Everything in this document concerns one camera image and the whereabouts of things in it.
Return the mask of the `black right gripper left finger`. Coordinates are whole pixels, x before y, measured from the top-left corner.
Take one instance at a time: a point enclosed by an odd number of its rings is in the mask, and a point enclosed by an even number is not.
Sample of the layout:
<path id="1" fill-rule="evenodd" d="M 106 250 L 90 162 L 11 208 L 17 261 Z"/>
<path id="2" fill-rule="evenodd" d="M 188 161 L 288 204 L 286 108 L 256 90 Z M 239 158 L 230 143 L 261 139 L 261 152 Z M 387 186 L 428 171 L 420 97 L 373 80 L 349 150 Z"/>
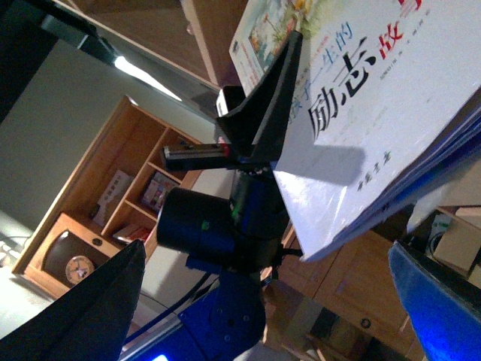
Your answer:
<path id="1" fill-rule="evenodd" d="M 138 305 L 146 252 L 133 241 L 1 339 L 3 360 L 117 360 Z"/>

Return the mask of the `other arm black gripper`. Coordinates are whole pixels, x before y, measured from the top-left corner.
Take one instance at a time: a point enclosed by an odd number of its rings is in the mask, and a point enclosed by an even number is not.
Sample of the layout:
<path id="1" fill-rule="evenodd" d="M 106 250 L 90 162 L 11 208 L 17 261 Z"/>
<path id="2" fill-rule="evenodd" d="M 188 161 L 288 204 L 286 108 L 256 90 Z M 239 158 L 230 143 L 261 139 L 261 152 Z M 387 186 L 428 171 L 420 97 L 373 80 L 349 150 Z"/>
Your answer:
<path id="1" fill-rule="evenodd" d="M 167 169 L 234 170 L 227 199 L 176 187 L 159 212 L 157 243 L 236 271 L 277 267 L 296 250 L 282 245 L 289 215 L 269 162 L 279 160 L 303 35 L 293 31 L 255 89 L 217 119 L 224 144 L 168 145 Z"/>

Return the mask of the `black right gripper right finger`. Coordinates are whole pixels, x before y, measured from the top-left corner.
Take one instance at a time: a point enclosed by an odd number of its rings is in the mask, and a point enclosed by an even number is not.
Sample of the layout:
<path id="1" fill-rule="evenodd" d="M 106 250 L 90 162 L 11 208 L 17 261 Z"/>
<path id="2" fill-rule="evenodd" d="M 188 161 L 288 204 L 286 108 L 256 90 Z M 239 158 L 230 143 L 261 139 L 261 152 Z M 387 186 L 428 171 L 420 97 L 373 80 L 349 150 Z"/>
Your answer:
<path id="1" fill-rule="evenodd" d="M 480 359 L 480 288 L 404 242 L 389 249 L 395 289 L 429 360 Z"/>

